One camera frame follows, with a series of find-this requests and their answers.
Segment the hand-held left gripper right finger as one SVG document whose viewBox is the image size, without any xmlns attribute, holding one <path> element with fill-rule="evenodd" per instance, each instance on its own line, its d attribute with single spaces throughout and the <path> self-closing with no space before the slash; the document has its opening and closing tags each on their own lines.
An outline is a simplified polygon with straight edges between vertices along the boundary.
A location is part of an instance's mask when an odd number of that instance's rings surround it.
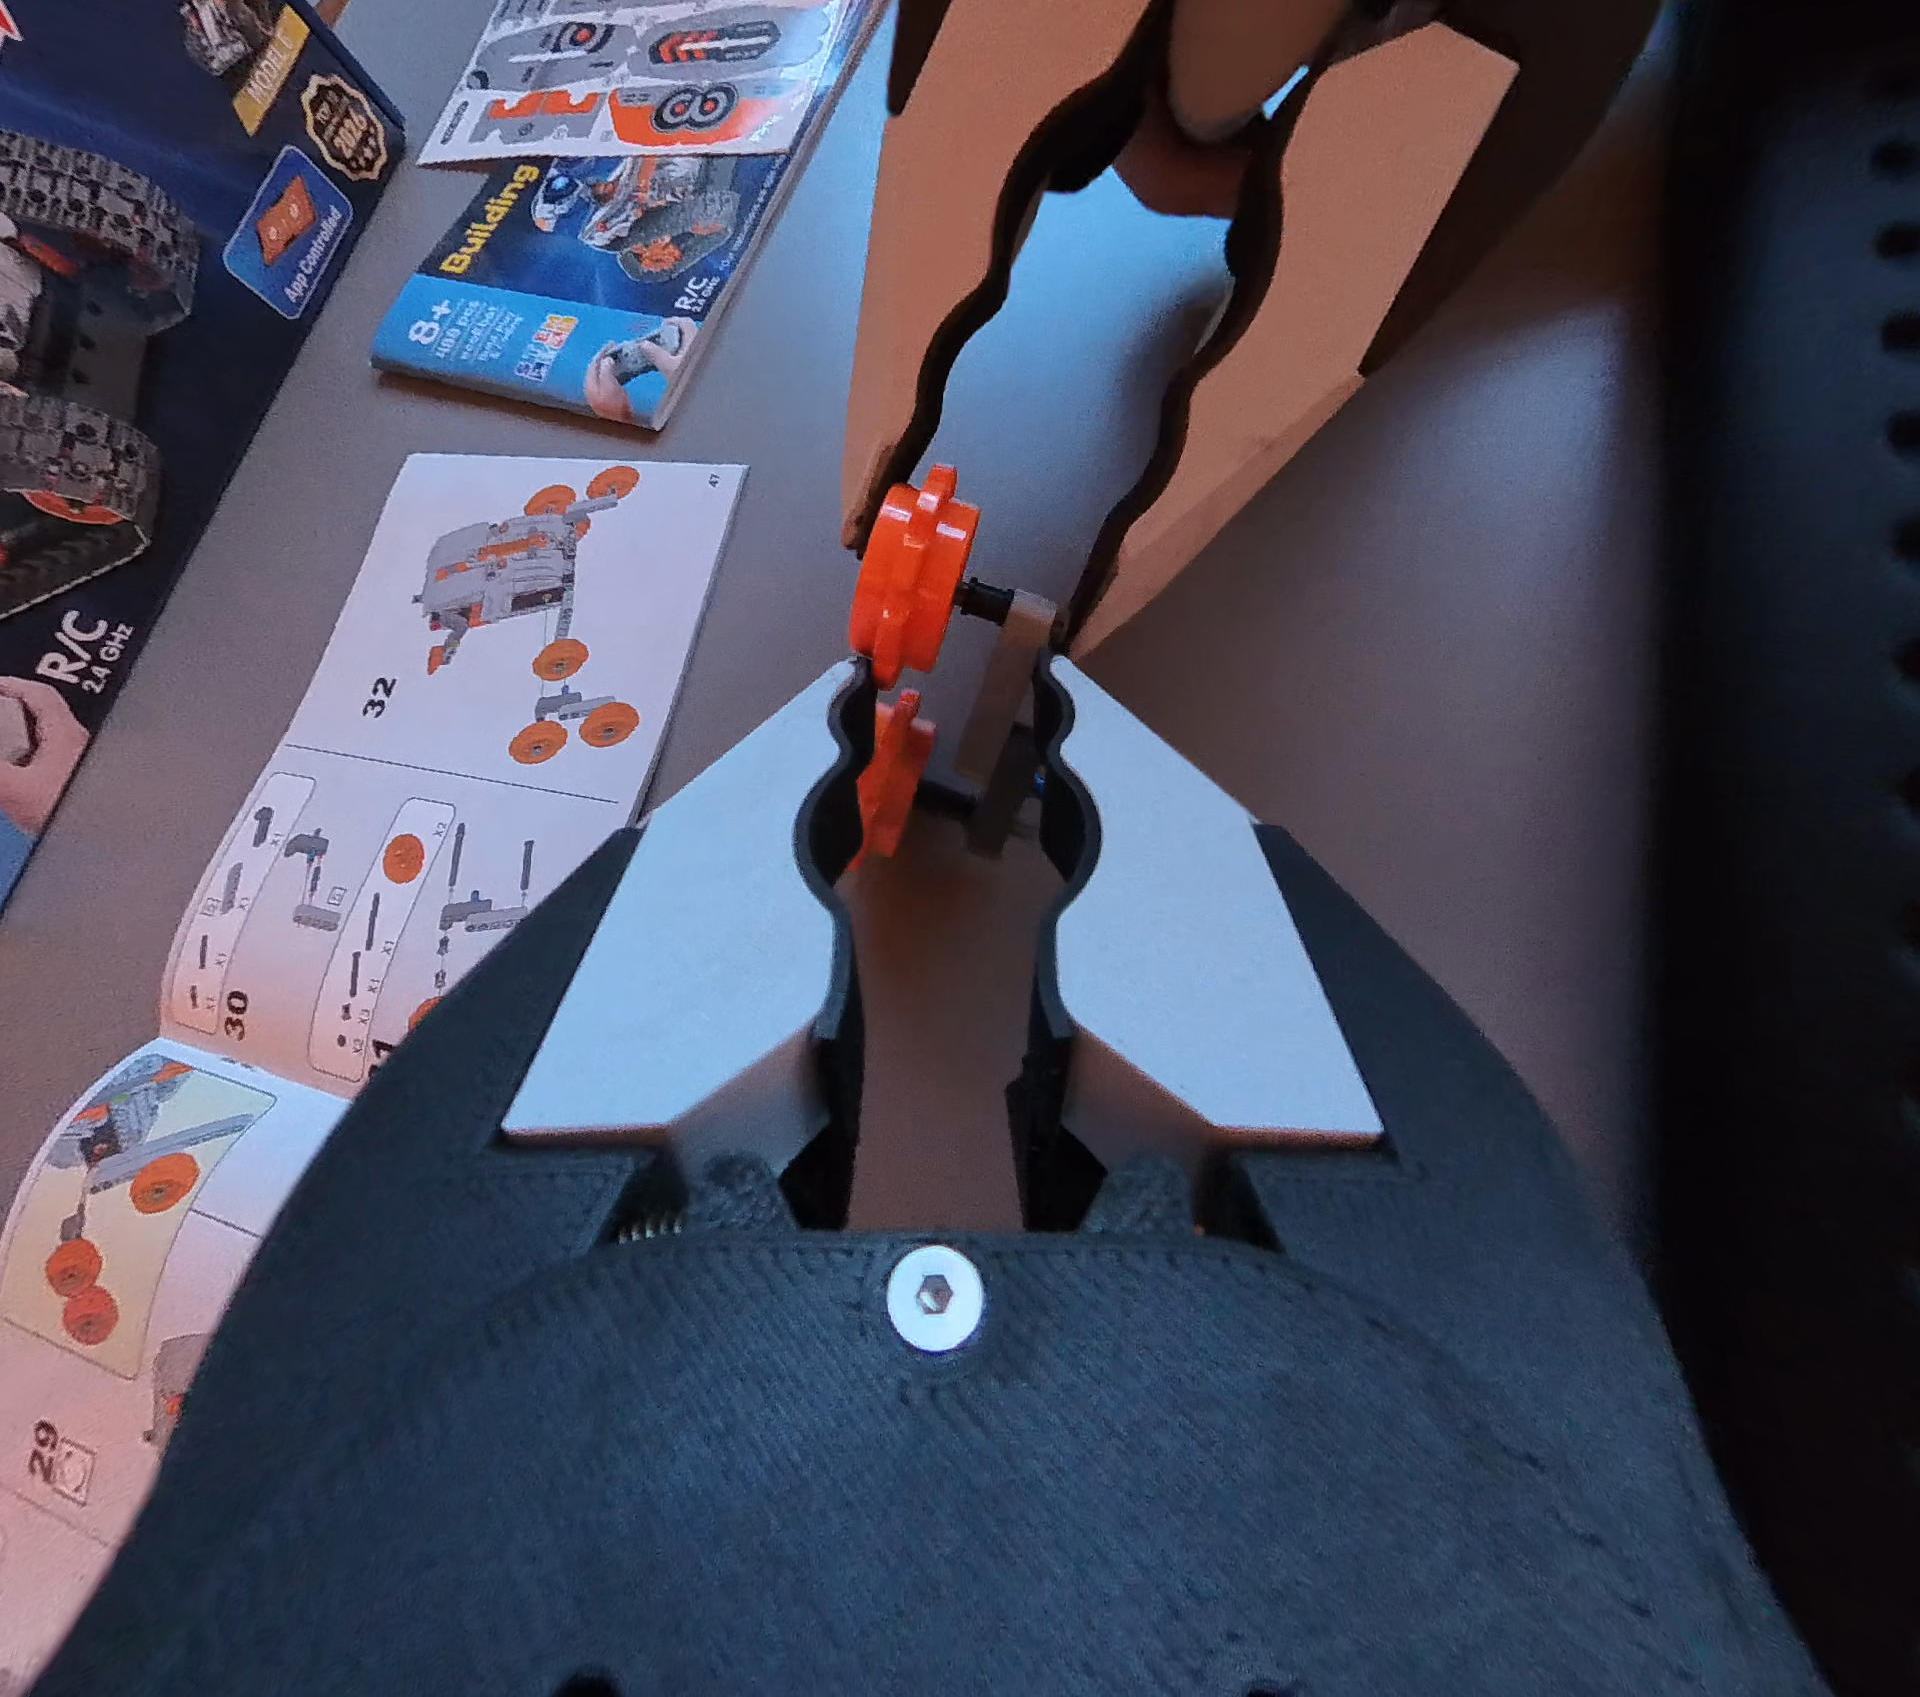
<svg viewBox="0 0 1920 1697">
<path fill-rule="evenodd" d="M 1075 1228 L 1139 1154 L 1203 1190 L 1234 1152 L 1376 1146 L 1260 825 L 1061 656 L 1035 666 L 1034 719 L 1063 891 L 1008 1089 L 1026 1228 Z"/>
</svg>

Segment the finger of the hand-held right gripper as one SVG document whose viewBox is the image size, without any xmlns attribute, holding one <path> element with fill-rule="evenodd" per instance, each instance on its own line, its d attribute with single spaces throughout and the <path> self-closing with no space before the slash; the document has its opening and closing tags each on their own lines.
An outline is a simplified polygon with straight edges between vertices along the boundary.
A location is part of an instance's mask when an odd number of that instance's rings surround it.
<svg viewBox="0 0 1920 1697">
<path fill-rule="evenodd" d="M 1138 125 L 1168 3 L 898 3 L 845 408 L 847 549 L 932 442 L 1042 194 L 1082 188 Z"/>
<path fill-rule="evenodd" d="M 1498 112 L 1517 65 L 1428 22 L 1302 80 L 1268 182 L 1275 257 L 1245 317 L 1211 331 L 1164 490 L 1067 635 L 1082 659 L 1136 616 L 1362 384 L 1362 358 Z"/>
</svg>

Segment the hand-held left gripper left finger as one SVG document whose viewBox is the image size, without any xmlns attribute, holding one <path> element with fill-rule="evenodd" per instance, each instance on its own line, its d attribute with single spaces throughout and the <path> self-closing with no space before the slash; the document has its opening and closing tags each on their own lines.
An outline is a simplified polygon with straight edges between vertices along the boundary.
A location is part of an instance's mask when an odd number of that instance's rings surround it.
<svg viewBox="0 0 1920 1697">
<path fill-rule="evenodd" d="M 836 883 L 873 713 L 842 660 L 647 816 L 503 1132 L 640 1143 L 686 1176 L 758 1156 L 800 1225 L 845 1225 L 862 1016 Z"/>
</svg>

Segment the sticker sheet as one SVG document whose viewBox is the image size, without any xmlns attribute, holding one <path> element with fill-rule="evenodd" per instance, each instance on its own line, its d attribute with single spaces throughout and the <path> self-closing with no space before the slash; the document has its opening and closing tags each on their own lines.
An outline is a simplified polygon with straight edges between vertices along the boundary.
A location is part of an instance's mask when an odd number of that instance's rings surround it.
<svg viewBox="0 0 1920 1697">
<path fill-rule="evenodd" d="M 787 151 L 854 0 L 497 0 L 418 163 Z"/>
</svg>

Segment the open assembly manual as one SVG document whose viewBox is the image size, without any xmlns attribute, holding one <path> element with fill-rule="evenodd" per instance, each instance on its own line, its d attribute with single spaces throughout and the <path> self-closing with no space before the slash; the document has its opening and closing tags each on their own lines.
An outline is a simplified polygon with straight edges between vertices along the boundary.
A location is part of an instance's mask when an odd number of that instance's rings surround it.
<svg viewBox="0 0 1920 1697">
<path fill-rule="evenodd" d="M 12 1201 L 2 1667 L 105 1572 L 193 1372 L 347 1099 L 647 785 L 743 468 L 409 457 L 185 906 L 158 1036 Z"/>
</svg>

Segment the blue instruction booklet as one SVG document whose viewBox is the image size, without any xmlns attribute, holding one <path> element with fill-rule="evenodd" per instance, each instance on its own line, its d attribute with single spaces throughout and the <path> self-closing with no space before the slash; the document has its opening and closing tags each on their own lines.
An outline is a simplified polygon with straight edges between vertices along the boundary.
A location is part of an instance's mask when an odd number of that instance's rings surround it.
<svg viewBox="0 0 1920 1697">
<path fill-rule="evenodd" d="M 887 0 L 851 0 L 794 144 L 501 163 L 405 279 L 379 371 L 664 429 Z"/>
</svg>

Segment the toy robot kit box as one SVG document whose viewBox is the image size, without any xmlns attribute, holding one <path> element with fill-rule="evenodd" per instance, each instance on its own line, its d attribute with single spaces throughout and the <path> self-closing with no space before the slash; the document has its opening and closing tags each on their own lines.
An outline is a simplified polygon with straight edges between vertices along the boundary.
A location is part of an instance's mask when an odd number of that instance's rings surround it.
<svg viewBox="0 0 1920 1697">
<path fill-rule="evenodd" d="M 2 0 L 2 893 L 404 151 L 306 0 Z"/>
</svg>

